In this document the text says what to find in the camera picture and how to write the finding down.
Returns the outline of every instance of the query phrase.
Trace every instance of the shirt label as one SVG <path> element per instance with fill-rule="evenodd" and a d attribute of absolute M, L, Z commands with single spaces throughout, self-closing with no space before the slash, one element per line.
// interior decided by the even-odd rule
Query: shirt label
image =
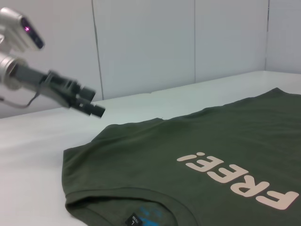
<path fill-rule="evenodd" d="M 133 213 L 125 222 L 127 226 L 143 226 L 143 222 Z"/>

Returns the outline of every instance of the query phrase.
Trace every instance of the table surface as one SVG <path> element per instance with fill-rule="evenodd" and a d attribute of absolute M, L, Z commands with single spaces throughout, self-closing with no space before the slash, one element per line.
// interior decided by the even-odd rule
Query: table surface
<path fill-rule="evenodd" d="M 301 75 L 253 72 L 96 102 L 101 119 L 53 109 L 0 120 L 0 225 L 84 226 L 65 209 L 63 150 L 90 142 L 110 124 L 170 119 L 273 88 L 301 94 Z"/>

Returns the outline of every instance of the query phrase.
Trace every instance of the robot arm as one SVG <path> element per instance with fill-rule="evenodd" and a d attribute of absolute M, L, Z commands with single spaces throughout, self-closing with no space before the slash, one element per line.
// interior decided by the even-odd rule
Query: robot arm
<path fill-rule="evenodd" d="M 0 9 L 0 83 L 11 90 L 24 87 L 36 92 L 27 105 L 17 105 L 1 97 L 0 101 L 12 107 L 25 108 L 41 94 L 63 107 L 102 117 L 105 109 L 91 104 L 95 95 L 93 90 L 81 88 L 77 81 L 54 71 L 48 74 L 38 72 L 29 68 L 23 59 L 9 55 L 11 49 L 24 52 L 27 49 L 40 50 L 43 46 L 43 40 L 26 17 L 10 8 Z"/>

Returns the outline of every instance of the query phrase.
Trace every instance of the panel seam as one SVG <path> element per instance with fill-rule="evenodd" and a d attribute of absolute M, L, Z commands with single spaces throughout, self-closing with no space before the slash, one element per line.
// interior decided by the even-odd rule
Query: panel seam
<path fill-rule="evenodd" d="M 94 13 L 94 0 L 91 0 L 91 4 L 92 4 L 92 15 L 93 15 L 93 23 L 94 23 L 96 50 L 97 50 L 98 69 L 99 69 L 99 76 L 100 76 L 100 86 L 101 86 L 101 89 L 102 89 L 102 97 L 103 97 L 103 100 L 104 100 L 104 95 L 103 95 L 103 78 L 102 78 L 102 72 L 101 72 L 101 68 L 100 68 L 99 47 L 98 47 L 97 29 L 96 29 L 95 13 Z"/>
<path fill-rule="evenodd" d="M 194 0 L 194 83 L 197 83 L 196 47 L 196 0 Z"/>
<path fill-rule="evenodd" d="M 268 22 L 267 22 L 267 38 L 265 41 L 265 62 L 264 62 L 264 70 L 267 70 L 267 62 L 268 62 L 268 43 L 269 43 L 269 6 L 270 0 L 268 0 Z"/>

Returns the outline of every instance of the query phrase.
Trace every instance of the folded shirt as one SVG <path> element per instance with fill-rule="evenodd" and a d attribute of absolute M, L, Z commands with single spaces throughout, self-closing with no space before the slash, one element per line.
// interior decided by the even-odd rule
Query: folded shirt
<path fill-rule="evenodd" d="M 300 226 L 301 96 L 110 125 L 64 151 L 62 183 L 89 226 Z"/>

